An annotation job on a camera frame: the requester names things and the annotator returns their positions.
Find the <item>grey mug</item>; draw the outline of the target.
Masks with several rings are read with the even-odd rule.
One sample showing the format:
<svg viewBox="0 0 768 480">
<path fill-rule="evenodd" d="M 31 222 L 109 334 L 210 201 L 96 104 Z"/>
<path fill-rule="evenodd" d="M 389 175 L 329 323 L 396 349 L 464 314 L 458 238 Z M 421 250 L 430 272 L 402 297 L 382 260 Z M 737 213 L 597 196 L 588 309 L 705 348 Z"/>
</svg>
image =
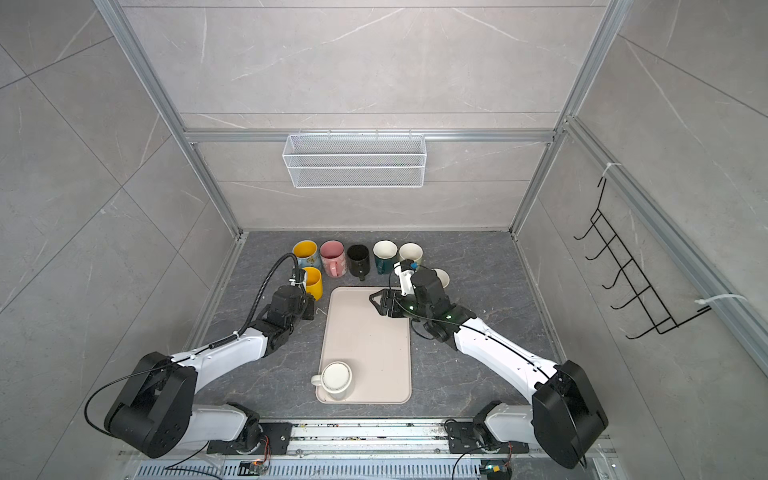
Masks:
<svg viewBox="0 0 768 480">
<path fill-rule="evenodd" d="M 434 272 L 436 273 L 438 279 L 440 280 L 440 283 L 441 283 L 442 287 L 443 288 L 447 288 L 448 285 L 450 284 L 450 276 L 449 276 L 449 274 L 445 270 L 442 270 L 442 269 L 439 269 L 439 268 L 435 268 Z"/>
</svg>

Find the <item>blue mug yellow inside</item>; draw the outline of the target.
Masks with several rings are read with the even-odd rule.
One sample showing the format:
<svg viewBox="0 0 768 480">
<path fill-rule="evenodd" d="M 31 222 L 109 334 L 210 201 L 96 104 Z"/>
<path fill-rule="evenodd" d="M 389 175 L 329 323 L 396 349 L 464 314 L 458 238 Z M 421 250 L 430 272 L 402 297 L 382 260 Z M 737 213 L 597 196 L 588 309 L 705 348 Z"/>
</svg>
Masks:
<svg viewBox="0 0 768 480">
<path fill-rule="evenodd" d="M 301 268 L 317 268 L 322 265 L 318 245 L 312 240 L 302 240 L 296 243 L 292 253 L 296 256 Z"/>
</svg>

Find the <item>black mug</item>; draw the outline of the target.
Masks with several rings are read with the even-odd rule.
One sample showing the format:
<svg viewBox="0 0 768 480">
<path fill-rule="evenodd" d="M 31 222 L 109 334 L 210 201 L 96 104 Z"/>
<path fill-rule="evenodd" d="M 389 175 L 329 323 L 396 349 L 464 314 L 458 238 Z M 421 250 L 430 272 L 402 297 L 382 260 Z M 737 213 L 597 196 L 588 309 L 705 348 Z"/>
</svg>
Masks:
<svg viewBox="0 0 768 480">
<path fill-rule="evenodd" d="M 370 251 L 366 245 L 354 244 L 347 248 L 347 267 L 349 273 L 364 281 L 370 272 Z"/>
</svg>

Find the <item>white mug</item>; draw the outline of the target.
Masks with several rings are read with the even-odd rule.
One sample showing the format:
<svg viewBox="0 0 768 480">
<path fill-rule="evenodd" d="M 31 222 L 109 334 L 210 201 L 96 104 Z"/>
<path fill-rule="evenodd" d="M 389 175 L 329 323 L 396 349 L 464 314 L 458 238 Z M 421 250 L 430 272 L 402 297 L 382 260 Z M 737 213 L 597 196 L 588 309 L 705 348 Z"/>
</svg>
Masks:
<svg viewBox="0 0 768 480">
<path fill-rule="evenodd" d="M 320 374 L 314 375 L 310 383 L 323 390 L 331 399 L 343 400 L 351 392 L 353 380 L 351 367 L 343 361 L 334 361 Z"/>
</svg>

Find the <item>dark green mug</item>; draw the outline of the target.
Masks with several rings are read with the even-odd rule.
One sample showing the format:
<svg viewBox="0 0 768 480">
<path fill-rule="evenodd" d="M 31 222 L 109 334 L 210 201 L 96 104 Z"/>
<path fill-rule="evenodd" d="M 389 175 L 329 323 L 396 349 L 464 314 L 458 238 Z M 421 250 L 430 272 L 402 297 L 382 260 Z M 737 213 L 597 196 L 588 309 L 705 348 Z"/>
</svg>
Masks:
<svg viewBox="0 0 768 480">
<path fill-rule="evenodd" d="M 373 246 L 373 255 L 377 273 L 388 275 L 398 260 L 398 246 L 390 240 L 380 240 Z"/>
</svg>

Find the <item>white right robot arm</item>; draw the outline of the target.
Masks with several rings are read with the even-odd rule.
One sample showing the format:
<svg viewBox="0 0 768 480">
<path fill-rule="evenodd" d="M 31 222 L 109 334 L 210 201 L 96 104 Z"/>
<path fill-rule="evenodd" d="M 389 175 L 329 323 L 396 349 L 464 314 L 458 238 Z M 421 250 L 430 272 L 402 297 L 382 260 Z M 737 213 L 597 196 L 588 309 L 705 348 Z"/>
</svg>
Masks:
<svg viewBox="0 0 768 480">
<path fill-rule="evenodd" d="M 609 425 L 585 370 L 566 360 L 542 358 L 502 336 L 470 309 L 450 300 L 435 270 L 400 262 L 398 287 L 370 295 L 379 315 L 423 324 L 434 340 L 495 372 L 527 401 L 489 403 L 474 418 L 479 449 L 509 442 L 535 444 L 564 468 L 586 462 L 588 450 Z"/>
</svg>

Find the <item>pink patterned mug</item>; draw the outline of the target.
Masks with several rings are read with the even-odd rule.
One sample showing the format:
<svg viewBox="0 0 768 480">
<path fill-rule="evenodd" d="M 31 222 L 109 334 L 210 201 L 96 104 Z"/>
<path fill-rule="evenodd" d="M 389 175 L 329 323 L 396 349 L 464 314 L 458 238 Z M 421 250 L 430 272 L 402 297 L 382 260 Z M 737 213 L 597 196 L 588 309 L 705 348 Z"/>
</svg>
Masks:
<svg viewBox="0 0 768 480">
<path fill-rule="evenodd" d="M 326 241 L 320 246 L 319 253 L 323 269 L 329 277 L 339 278 L 347 273 L 346 252 L 342 242 Z"/>
</svg>

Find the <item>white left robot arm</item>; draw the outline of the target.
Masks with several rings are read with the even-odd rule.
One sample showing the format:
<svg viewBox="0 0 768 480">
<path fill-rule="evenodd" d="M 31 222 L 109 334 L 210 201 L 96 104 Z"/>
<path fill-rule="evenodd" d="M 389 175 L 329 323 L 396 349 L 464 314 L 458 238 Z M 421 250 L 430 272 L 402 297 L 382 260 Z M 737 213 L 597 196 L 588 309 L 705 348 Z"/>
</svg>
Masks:
<svg viewBox="0 0 768 480">
<path fill-rule="evenodd" d="M 287 284 L 271 301 L 252 304 L 242 326 L 197 350 L 143 356 L 134 371 L 120 378 L 123 387 L 105 416 L 100 433 L 119 439 L 156 459 L 179 447 L 215 442 L 239 453 L 265 445 L 258 414 L 238 403 L 205 406 L 196 394 L 223 375 L 278 350 L 295 324 L 314 318 L 314 297 L 306 290 L 306 272 L 293 253 L 271 267 L 292 263 Z"/>
</svg>

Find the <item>light green mug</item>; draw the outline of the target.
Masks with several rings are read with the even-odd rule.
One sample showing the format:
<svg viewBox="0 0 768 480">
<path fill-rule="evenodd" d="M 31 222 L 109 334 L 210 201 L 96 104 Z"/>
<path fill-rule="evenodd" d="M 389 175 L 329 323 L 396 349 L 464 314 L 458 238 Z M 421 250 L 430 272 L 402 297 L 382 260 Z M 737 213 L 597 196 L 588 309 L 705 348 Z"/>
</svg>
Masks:
<svg viewBox="0 0 768 480">
<path fill-rule="evenodd" d="M 405 243 L 398 250 L 398 258 L 403 262 L 421 264 L 423 255 L 424 250 L 417 243 Z"/>
</svg>

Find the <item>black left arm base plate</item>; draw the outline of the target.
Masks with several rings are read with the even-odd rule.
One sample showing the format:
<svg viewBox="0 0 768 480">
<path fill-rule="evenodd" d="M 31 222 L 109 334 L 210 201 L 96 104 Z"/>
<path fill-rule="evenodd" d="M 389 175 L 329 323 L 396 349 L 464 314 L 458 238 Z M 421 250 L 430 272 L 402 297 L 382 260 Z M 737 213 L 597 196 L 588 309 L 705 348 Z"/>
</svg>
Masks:
<svg viewBox="0 0 768 480">
<path fill-rule="evenodd" d="M 212 441 L 206 452 L 222 455 L 285 455 L 293 425 L 288 422 L 250 423 L 231 441 Z"/>
</svg>

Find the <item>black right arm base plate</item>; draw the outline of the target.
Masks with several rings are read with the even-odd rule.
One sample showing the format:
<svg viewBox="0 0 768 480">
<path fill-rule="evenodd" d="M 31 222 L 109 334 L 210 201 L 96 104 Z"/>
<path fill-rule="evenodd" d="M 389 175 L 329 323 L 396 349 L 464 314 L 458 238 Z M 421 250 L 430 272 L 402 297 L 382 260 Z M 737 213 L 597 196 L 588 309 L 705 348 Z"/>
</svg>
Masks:
<svg viewBox="0 0 768 480">
<path fill-rule="evenodd" d="M 449 418 L 443 422 L 451 453 L 527 454 L 529 445 L 522 442 L 501 442 L 482 424 Z"/>
</svg>

